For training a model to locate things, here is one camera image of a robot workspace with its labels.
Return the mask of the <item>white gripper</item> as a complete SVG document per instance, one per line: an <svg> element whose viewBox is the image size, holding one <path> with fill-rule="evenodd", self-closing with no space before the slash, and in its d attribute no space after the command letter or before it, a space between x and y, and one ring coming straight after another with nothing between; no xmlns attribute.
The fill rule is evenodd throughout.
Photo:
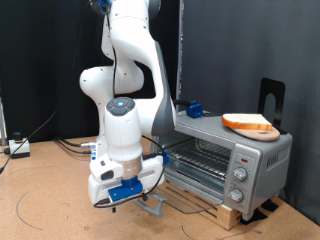
<svg viewBox="0 0 320 240"><path fill-rule="evenodd" d="M142 194L147 201L147 193L164 180L162 171L166 157L160 154L147 159L142 156L112 159L104 154L90 162L91 174L88 180L89 197L93 204L115 204L121 200Z"/></svg>

